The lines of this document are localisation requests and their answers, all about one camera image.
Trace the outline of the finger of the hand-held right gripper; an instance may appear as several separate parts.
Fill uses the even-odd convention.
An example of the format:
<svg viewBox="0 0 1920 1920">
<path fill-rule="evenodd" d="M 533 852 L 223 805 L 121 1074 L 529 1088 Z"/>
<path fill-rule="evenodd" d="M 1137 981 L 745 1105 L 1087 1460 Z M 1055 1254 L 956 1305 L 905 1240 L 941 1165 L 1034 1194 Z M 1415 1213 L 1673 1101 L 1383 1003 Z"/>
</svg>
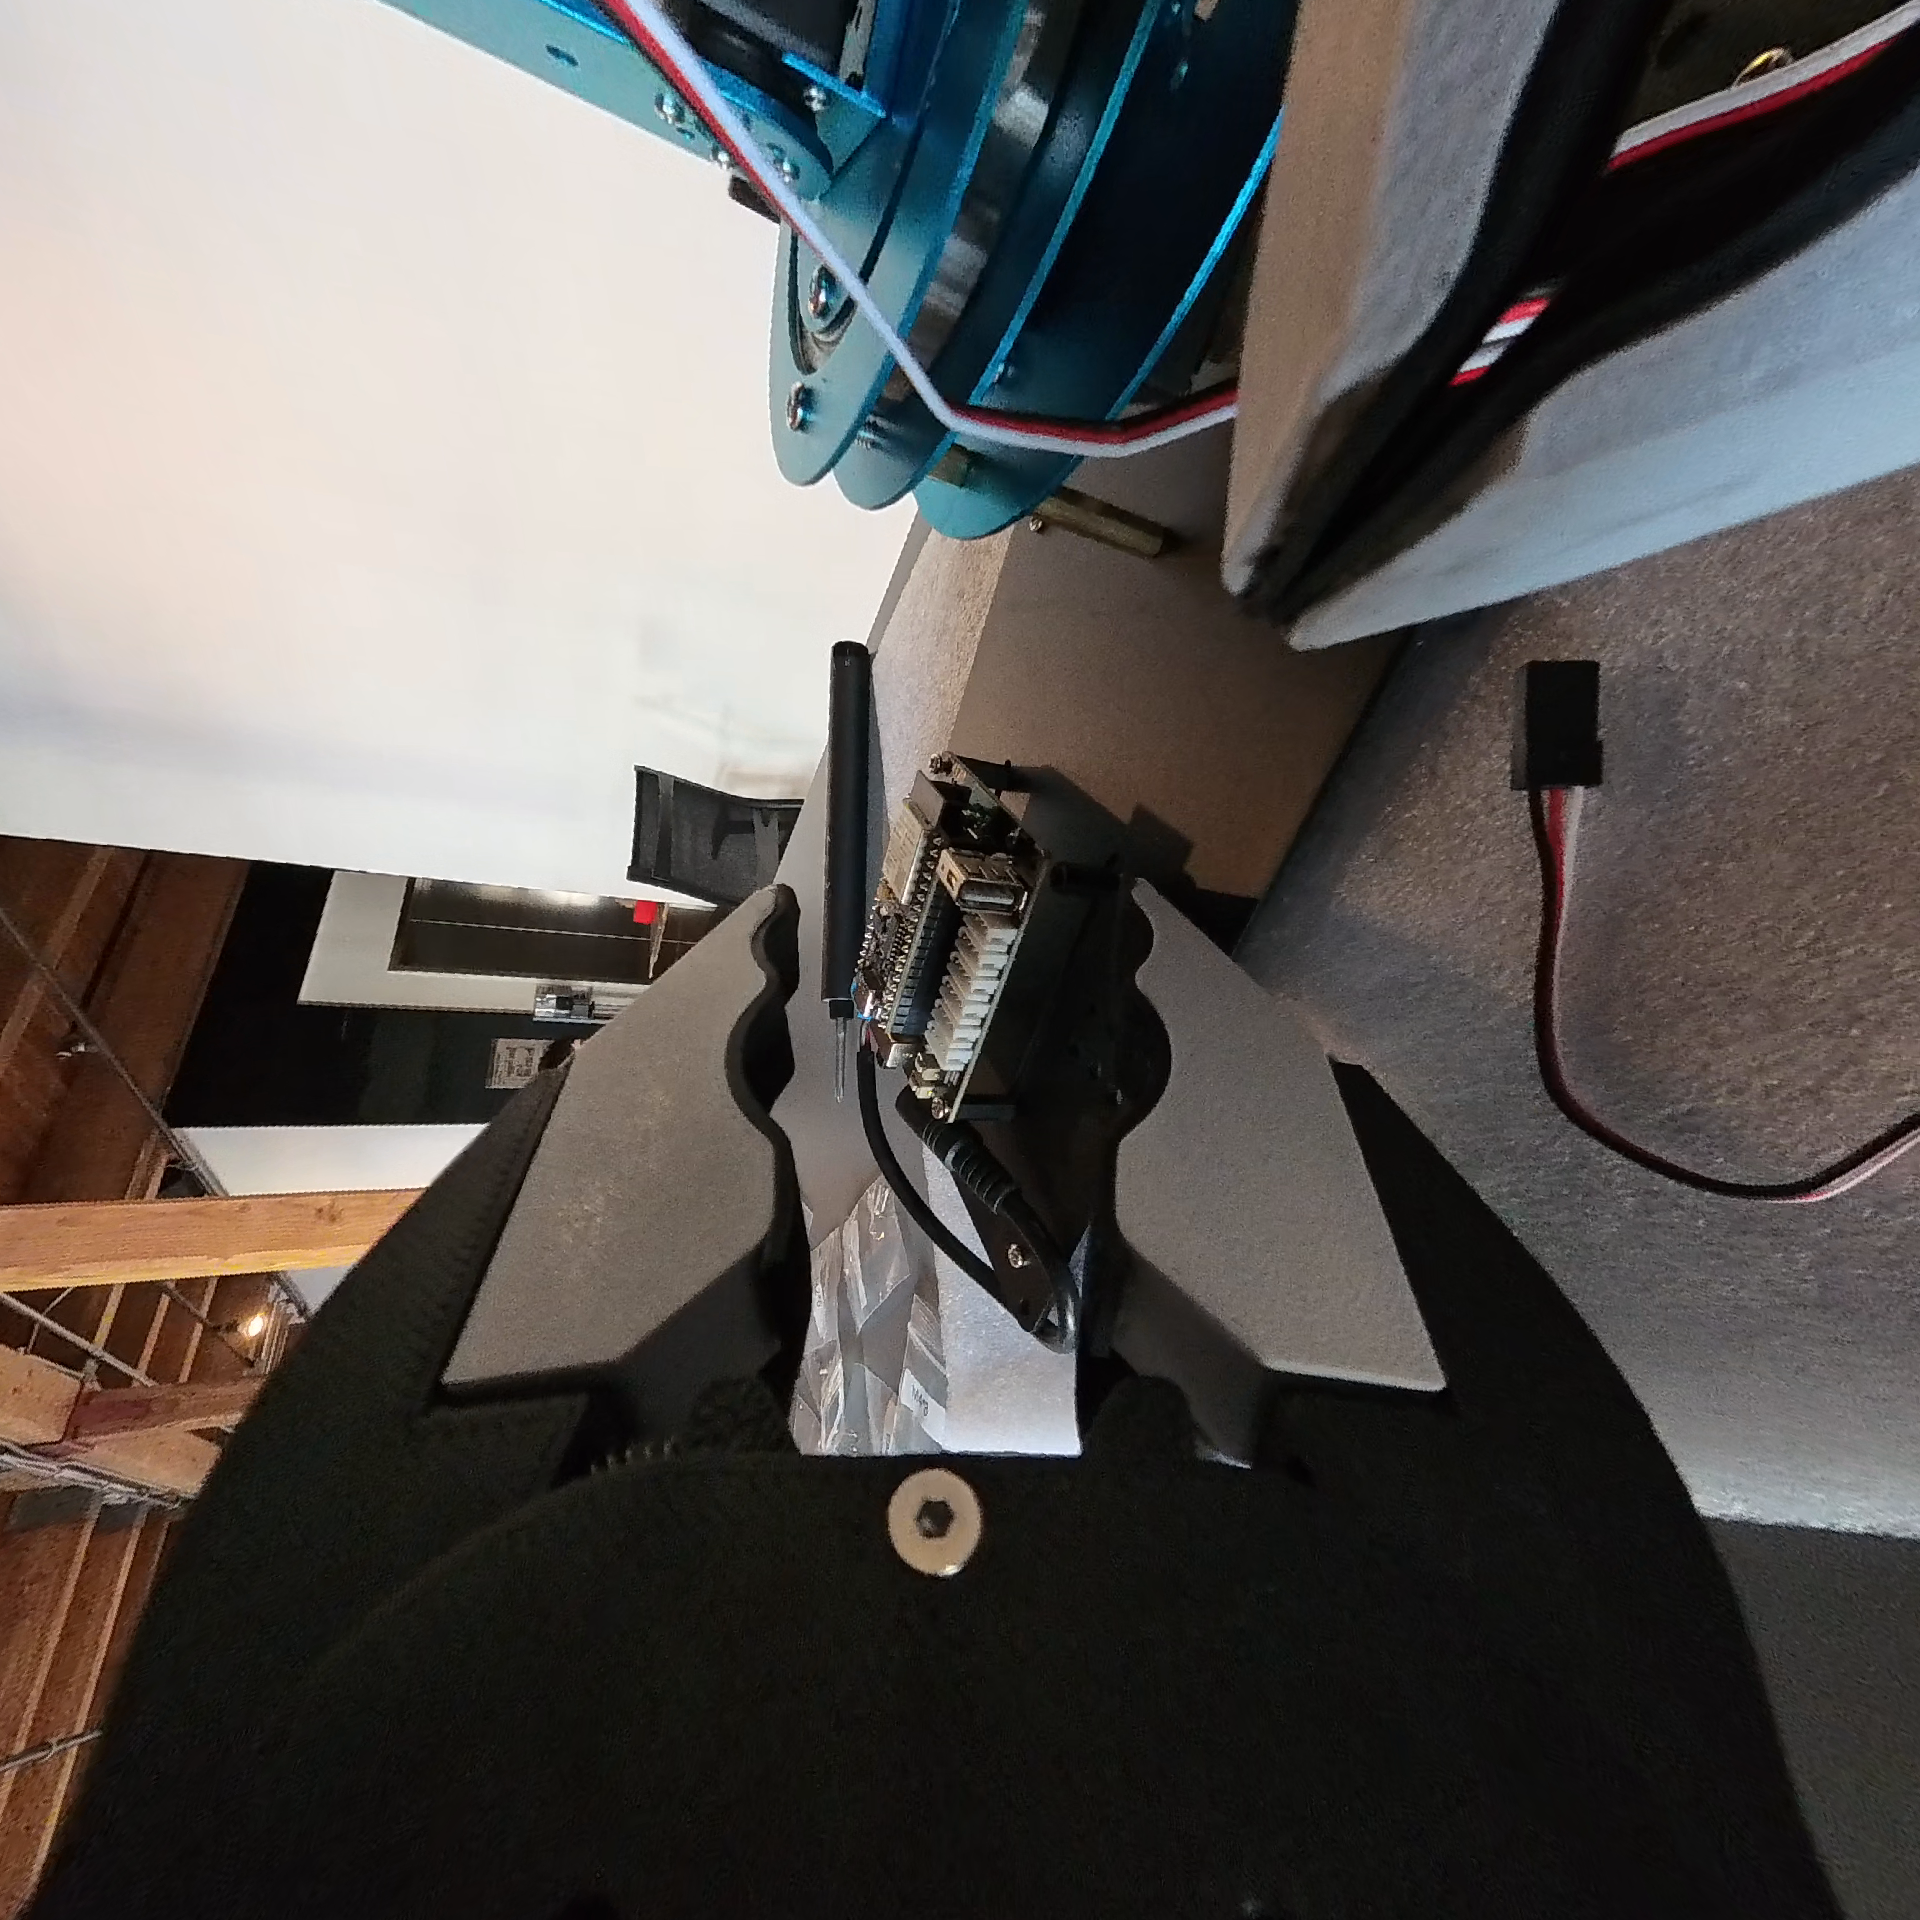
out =
<svg viewBox="0 0 1920 1920">
<path fill-rule="evenodd" d="M 1777 5 L 1304 5 L 1233 435 L 1223 586 L 1314 606 L 1411 534 L 1449 478 L 1434 412 L 1520 297 L 1522 254 L 1625 128 L 1727 89 Z"/>
<path fill-rule="evenodd" d="M 1919 458 L 1919 180 L 1580 370 L 1371 569 L 1289 622 L 1320 651 L 1657 556 Z"/>
</svg>

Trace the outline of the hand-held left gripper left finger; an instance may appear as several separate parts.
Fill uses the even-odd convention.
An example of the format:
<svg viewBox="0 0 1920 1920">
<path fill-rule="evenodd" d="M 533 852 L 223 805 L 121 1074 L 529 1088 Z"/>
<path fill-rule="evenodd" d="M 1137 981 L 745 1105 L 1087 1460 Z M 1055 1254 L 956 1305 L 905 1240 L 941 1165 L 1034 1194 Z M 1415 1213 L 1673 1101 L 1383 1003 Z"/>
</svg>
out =
<svg viewBox="0 0 1920 1920">
<path fill-rule="evenodd" d="M 450 1348 L 458 1398 L 792 1390 L 810 1261 L 776 1105 L 797 984 L 800 902 L 776 883 L 579 1051 Z"/>
</svg>

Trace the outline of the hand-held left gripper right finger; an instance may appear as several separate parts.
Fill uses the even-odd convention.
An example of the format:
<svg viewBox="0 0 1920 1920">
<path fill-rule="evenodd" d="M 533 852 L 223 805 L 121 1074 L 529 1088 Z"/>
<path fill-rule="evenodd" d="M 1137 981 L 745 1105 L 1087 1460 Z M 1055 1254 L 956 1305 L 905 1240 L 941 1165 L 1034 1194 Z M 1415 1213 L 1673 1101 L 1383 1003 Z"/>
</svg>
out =
<svg viewBox="0 0 1920 1920">
<path fill-rule="evenodd" d="M 1137 897 L 1170 1080 L 1123 1150 L 1137 1268 L 1116 1360 L 1076 1360 L 1082 1450 L 1137 1382 L 1175 1388 L 1197 1448 L 1228 1464 L 1259 1460 L 1284 1395 L 1441 1401 L 1448 1374 L 1320 1037 L 1156 886 Z"/>
</svg>

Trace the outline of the controller circuit board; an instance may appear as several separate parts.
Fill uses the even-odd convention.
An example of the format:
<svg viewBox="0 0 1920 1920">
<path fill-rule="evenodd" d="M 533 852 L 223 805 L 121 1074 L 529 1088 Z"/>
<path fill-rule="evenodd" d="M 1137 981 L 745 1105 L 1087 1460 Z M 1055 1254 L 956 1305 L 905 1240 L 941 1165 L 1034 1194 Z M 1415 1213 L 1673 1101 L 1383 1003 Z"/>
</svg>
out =
<svg viewBox="0 0 1920 1920">
<path fill-rule="evenodd" d="M 1119 1083 L 1131 835 L 1048 765 L 938 753 L 880 857 L 855 964 L 904 1123 L 1004 1125 L 1067 1064 Z"/>
</svg>

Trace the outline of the blue toy robot arm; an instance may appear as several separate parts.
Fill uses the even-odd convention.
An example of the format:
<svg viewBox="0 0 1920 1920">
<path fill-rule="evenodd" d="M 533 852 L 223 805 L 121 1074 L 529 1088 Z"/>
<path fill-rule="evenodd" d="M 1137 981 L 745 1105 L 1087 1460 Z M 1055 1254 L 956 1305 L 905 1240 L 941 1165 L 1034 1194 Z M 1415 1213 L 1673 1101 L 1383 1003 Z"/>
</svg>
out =
<svg viewBox="0 0 1920 1920">
<path fill-rule="evenodd" d="M 784 478 L 960 540 L 1235 417 L 1296 5 L 400 3 L 779 227 Z"/>
</svg>

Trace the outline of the black office chair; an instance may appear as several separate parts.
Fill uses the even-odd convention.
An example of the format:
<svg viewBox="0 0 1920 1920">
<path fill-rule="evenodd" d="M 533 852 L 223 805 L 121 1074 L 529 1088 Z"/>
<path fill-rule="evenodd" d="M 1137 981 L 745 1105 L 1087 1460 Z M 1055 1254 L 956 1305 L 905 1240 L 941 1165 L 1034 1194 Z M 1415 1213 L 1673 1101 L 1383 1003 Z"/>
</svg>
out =
<svg viewBox="0 0 1920 1920">
<path fill-rule="evenodd" d="M 777 881 L 800 801 L 755 801 L 636 765 L 628 881 L 733 908 Z"/>
</svg>

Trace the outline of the black screwdriver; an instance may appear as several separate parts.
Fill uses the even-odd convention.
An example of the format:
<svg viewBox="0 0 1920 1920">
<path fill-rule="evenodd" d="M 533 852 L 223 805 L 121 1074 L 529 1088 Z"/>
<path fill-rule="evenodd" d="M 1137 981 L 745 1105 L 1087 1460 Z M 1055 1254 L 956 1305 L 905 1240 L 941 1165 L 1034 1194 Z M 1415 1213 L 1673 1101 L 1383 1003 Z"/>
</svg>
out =
<svg viewBox="0 0 1920 1920">
<path fill-rule="evenodd" d="M 833 1021 L 833 1091 L 844 1099 L 871 898 L 873 653 L 857 641 L 833 646 L 826 773 L 820 998 Z"/>
</svg>

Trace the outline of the wooden ceiling beam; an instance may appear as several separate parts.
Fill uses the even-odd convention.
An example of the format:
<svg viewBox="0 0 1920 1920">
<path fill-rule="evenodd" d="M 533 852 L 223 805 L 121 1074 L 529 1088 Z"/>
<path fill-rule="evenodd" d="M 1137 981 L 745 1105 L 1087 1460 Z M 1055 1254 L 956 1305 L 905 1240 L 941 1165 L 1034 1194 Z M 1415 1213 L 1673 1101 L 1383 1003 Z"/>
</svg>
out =
<svg viewBox="0 0 1920 1920">
<path fill-rule="evenodd" d="M 2 1209 L 2 1292 L 351 1266 L 420 1189 L 135 1197 Z"/>
</svg>

